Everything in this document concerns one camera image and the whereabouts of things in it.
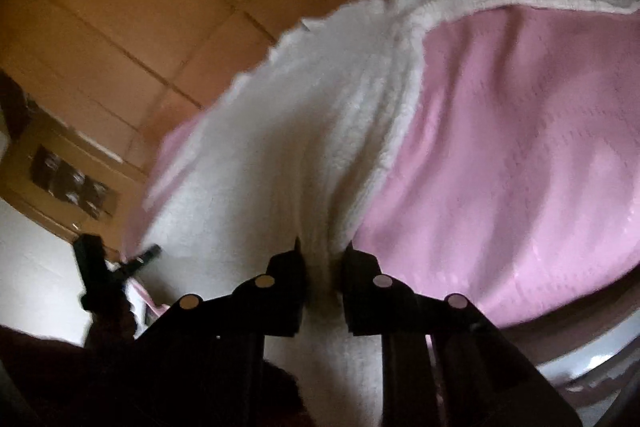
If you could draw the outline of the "wooden shelf unit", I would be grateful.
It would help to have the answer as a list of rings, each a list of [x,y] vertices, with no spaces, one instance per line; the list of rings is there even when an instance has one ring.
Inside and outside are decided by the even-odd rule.
[[[1,112],[9,131],[1,197],[67,242],[81,234],[101,236],[107,259],[119,260],[144,174],[50,116],[6,74]]]

